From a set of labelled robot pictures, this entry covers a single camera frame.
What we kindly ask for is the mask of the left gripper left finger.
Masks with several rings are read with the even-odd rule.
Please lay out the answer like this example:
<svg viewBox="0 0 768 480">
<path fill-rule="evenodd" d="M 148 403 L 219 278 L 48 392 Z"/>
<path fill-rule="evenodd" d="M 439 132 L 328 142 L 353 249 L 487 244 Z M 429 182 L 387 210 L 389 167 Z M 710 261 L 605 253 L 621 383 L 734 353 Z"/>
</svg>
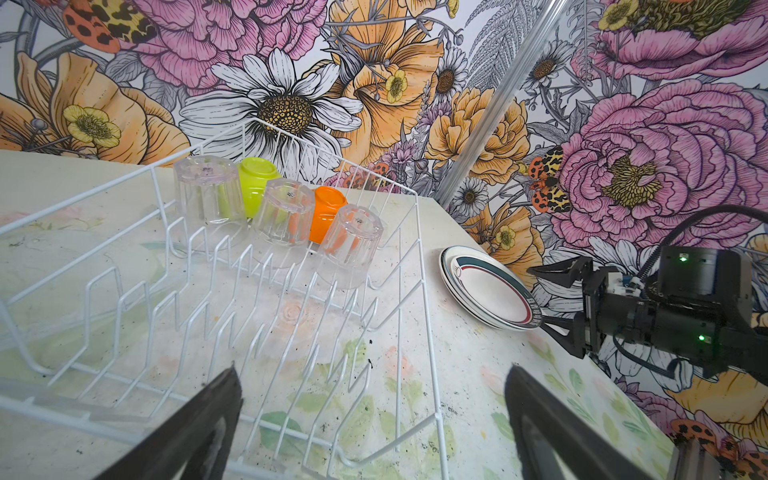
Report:
<svg viewBox="0 0 768 480">
<path fill-rule="evenodd" d="M 221 479 L 243 404 L 235 368 L 222 371 L 99 479 Z"/>
</svg>

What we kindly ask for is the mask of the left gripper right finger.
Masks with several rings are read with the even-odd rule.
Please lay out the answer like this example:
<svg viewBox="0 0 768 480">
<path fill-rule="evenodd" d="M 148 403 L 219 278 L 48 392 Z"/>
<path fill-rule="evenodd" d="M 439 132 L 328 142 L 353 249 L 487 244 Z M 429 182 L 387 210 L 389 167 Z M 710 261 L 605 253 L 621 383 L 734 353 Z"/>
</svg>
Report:
<svg viewBox="0 0 768 480">
<path fill-rule="evenodd" d="M 511 368 L 504 398 L 525 479 L 562 479 L 564 466 L 578 479 L 649 477 L 524 368 Z"/>
</svg>

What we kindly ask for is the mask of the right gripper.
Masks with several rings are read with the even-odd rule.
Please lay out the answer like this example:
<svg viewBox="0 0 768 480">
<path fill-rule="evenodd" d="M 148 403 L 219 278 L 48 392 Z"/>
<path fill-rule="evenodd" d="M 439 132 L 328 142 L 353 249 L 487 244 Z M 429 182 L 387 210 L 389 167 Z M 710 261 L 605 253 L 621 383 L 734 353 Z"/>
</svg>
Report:
<svg viewBox="0 0 768 480">
<path fill-rule="evenodd" d="M 561 287 L 582 281 L 584 314 L 543 316 L 540 329 L 569 355 L 583 359 L 591 339 L 610 336 L 618 350 L 640 344 L 672 354 L 656 373 L 672 378 L 687 361 L 707 377 L 730 368 L 767 381 L 767 330 L 752 319 L 750 259 L 733 250 L 663 247 L 654 280 L 633 288 L 608 267 L 577 256 L 529 267 L 527 273 Z"/>
</svg>

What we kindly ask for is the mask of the green red rimmed plate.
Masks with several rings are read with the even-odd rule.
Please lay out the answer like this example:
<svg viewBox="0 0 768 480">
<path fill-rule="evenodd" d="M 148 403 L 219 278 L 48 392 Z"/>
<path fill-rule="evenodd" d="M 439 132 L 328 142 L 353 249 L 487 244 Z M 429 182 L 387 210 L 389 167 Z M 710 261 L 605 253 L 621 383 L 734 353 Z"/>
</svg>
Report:
<svg viewBox="0 0 768 480">
<path fill-rule="evenodd" d="M 454 258 L 451 266 L 459 277 L 460 288 L 500 329 L 540 327 L 542 313 L 532 294 L 498 262 L 487 256 L 464 254 Z"/>
</svg>

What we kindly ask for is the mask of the white wire dish rack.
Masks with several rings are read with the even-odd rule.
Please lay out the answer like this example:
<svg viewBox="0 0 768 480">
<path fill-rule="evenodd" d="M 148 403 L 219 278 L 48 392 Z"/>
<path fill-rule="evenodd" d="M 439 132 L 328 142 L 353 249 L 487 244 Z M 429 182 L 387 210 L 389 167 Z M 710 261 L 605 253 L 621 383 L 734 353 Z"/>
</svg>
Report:
<svg viewBox="0 0 768 480">
<path fill-rule="evenodd" d="M 354 178 L 384 229 L 351 287 L 316 246 L 184 217 L 170 168 L 4 153 L 2 477 L 96 476 L 234 369 L 229 478 L 447 478 L 436 207 Z"/>
</svg>

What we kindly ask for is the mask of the clear glass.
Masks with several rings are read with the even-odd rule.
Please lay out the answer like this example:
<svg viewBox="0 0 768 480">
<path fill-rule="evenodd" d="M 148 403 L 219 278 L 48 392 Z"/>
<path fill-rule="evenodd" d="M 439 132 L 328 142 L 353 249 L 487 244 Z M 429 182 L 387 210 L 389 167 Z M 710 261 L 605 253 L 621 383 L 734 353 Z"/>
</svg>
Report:
<svg viewBox="0 0 768 480">
<path fill-rule="evenodd" d="M 257 238 L 282 247 L 309 243 L 315 194 L 308 186 L 280 178 L 267 182 L 256 217 Z"/>
<path fill-rule="evenodd" d="M 320 245 L 318 275 L 337 290 L 360 287 L 366 281 L 383 231 L 375 212 L 353 204 L 343 206 Z"/>
<path fill-rule="evenodd" d="M 236 236 L 246 229 L 239 167 L 214 155 L 193 155 L 173 165 L 177 211 L 189 233 Z"/>
</svg>

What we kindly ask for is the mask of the blue rimmed watermelon plate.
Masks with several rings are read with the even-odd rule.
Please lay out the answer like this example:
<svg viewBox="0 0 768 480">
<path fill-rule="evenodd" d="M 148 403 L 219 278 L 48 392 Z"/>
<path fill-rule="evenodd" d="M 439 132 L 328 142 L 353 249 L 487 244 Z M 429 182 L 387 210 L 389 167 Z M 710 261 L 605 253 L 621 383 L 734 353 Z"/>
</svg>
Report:
<svg viewBox="0 0 768 480">
<path fill-rule="evenodd" d="M 488 315 L 482 313 L 480 307 L 460 288 L 459 277 L 455 273 L 455 268 L 451 266 L 451 262 L 454 258 L 464 254 L 480 254 L 480 251 L 467 246 L 455 245 L 446 247 L 440 252 L 438 265 L 441 278 L 454 299 L 472 317 L 490 328 L 500 329 L 501 326 L 497 322 L 492 321 Z"/>
</svg>

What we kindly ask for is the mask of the orange bowl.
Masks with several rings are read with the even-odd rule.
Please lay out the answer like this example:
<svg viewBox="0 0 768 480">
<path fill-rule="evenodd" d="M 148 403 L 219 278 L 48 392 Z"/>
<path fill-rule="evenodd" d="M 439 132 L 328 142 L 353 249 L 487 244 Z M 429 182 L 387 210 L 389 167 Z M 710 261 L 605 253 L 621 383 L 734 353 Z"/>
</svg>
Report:
<svg viewBox="0 0 768 480">
<path fill-rule="evenodd" d="M 321 244 L 338 211 L 348 204 L 344 194 L 329 186 L 314 190 L 315 207 L 311 223 L 310 241 Z"/>
</svg>

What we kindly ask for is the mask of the lime green bowl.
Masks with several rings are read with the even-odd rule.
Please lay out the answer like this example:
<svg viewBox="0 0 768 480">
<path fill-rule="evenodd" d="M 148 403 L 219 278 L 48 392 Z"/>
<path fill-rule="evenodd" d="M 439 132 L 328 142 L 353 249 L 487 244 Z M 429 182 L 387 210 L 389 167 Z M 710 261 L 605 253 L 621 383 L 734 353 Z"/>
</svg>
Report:
<svg viewBox="0 0 768 480">
<path fill-rule="evenodd" d="M 258 214 L 267 183 L 280 177 L 277 167 L 269 160 L 247 157 L 240 162 L 239 179 L 247 218 Z"/>
</svg>

